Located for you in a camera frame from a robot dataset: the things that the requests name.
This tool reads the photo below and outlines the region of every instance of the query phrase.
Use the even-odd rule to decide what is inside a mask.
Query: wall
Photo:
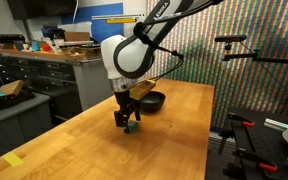
[[[124,6],[124,14],[145,14],[146,2],[145,0],[79,0],[80,7],[86,6],[97,6],[110,3],[122,2]],[[43,24],[57,23],[61,24],[61,17],[51,17],[51,18],[40,18],[40,19],[29,19],[28,25],[34,39],[39,39],[42,37],[40,29]],[[132,28],[134,24],[125,24],[124,34],[130,36],[132,33]],[[0,0],[0,34],[23,34],[27,39],[27,34],[25,33],[24,25],[21,20],[14,20],[11,10],[8,6],[7,0]]]
[[[20,20],[14,20],[6,0],[0,0],[0,34],[26,34]]]
[[[157,2],[147,0],[148,11]],[[288,65],[260,64],[245,58],[222,61],[224,43],[215,43],[214,38],[236,34],[247,35],[245,45],[260,49],[260,57],[288,59],[288,1],[226,0],[182,19],[161,43],[185,57],[183,65],[167,78],[216,87],[213,127],[223,126],[230,106],[288,115]],[[232,53],[249,52],[232,43]],[[158,51],[147,76],[167,71],[177,62]]]

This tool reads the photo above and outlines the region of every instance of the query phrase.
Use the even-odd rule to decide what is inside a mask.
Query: wooden tabletop
[[[153,90],[165,103],[138,132],[115,126],[110,97],[14,149],[23,164],[0,157],[0,180],[204,179],[214,87],[161,79]]]
[[[43,59],[43,58],[50,58],[56,60],[86,60],[89,58],[98,58],[101,57],[101,53],[99,48],[96,53],[93,54],[92,57],[86,54],[62,54],[62,53],[52,53],[52,52],[26,52],[26,51],[16,51],[12,49],[0,49],[0,54],[8,55],[8,56],[24,56],[27,58],[34,58],[34,59]]]

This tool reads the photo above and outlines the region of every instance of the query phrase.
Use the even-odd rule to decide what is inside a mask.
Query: floor
[[[209,152],[207,157],[206,164],[206,180],[225,180],[228,179],[227,176],[224,176],[222,171],[223,168],[227,166],[228,162],[233,162],[234,158],[232,151],[234,150],[233,143],[226,143],[222,155],[217,153],[220,140],[216,138],[210,138],[209,140]],[[5,154],[7,151],[0,149],[0,156]]]

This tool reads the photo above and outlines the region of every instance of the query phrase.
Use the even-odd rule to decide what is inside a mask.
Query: metal cabinet
[[[4,84],[22,79],[51,97],[52,115],[66,120],[113,95],[101,58],[71,61],[0,54]]]

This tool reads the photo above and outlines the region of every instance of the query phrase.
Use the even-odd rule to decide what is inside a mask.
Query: patterned wall
[[[147,0],[147,13],[157,3]],[[216,87],[212,127],[221,128],[229,106],[288,115],[288,65],[263,63],[285,86],[251,59],[222,61],[224,43],[214,43],[219,35],[245,34],[244,44],[260,49],[260,57],[288,59],[288,1],[226,0],[198,14],[186,17],[161,43],[184,53],[185,63],[166,78],[210,84]],[[248,53],[238,43],[231,53]],[[156,76],[176,64],[176,58],[157,51],[146,76]]]

